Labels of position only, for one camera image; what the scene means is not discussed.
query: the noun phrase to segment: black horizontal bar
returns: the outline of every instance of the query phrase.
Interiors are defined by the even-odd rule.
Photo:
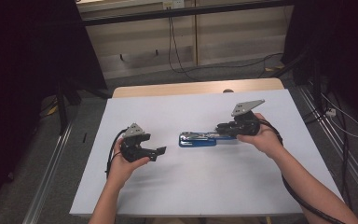
[[[185,8],[171,9],[171,10],[135,13],[129,15],[122,15],[122,16],[90,18],[90,19],[85,19],[83,21],[60,22],[60,24],[56,24],[56,25],[94,26],[94,25],[104,25],[110,23],[121,23],[127,21],[146,21],[146,20],[162,19],[162,18],[169,18],[169,17],[193,16],[193,15],[210,14],[210,13],[218,13],[218,12],[239,11],[239,10],[249,10],[249,9],[268,8],[268,7],[284,7],[284,6],[293,5],[295,1],[296,0],[268,0],[268,1],[254,1],[254,2],[246,2],[246,3],[238,3],[238,4],[208,6],[208,7],[185,7]]]

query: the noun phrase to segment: hand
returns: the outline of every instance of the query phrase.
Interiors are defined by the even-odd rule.
[[[120,138],[114,145],[114,155],[116,156],[112,160],[109,176],[107,178],[107,183],[113,185],[113,187],[117,190],[124,187],[124,184],[130,178],[135,169],[147,164],[150,161],[148,157],[144,157],[134,162],[128,162],[124,159],[120,152],[120,145],[123,141],[124,139]]]
[[[255,113],[255,116],[259,119],[265,119],[261,114]],[[267,154],[268,157],[272,158],[275,156],[280,149],[283,149],[282,144],[279,142],[278,137],[272,129],[264,124],[260,125],[260,131],[255,136],[238,134],[237,139],[244,142],[250,143],[257,147],[258,150]]]

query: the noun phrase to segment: white tabletop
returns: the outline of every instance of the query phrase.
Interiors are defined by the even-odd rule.
[[[105,183],[109,148],[133,122],[151,139],[142,146],[167,147],[165,155],[136,170],[120,192],[117,213],[134,217],[270,216],[300,213],[279,169],[255,147],[231,140],[216,147],[182,148],[180,132],[211,132],[233,120],[236,103],[265,99],[254,112],[277,128],[285,147],[339,196],[288,90],[108,100],[100,129],[70,214],[89,217]]]

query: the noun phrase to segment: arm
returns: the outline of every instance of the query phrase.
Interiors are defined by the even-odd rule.
[[[126,161],[121,154],[118,154],[122,142],[123,139],[120,138],[115,144],[114,155],[116,156],[113,158],[109,176],[89,223],[115,223],[117,199],[120,190],[124,187],[132,172],[138,167],[147,164],[150,160],[149,158],[141,158],[134,162]]]
[[[358,223],[356,215],[336,194],[314,178],[279,142],[276,134],[267,126],[261,125],[256,136],[238,135],[245,143],[253,144],[261,152],[272,158],[290,187],[311,206],[344,223]],[[309,223],[329,223],[301,207]]]

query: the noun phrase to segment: person's left hand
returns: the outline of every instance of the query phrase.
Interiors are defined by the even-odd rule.
[[[114,146],[114,155],[112,159],[112,164],[109,171],[109,176],[107,182],[113,185],[114,188],[120,190],[124,187],[126,181],[130,178],[132,172],[140,166],[147,164],[150,159],[148,157],[141,158],[137,161],[128,162],[121,155],[120,145],[123,143],[124,139],[120,138],[116,141]]]

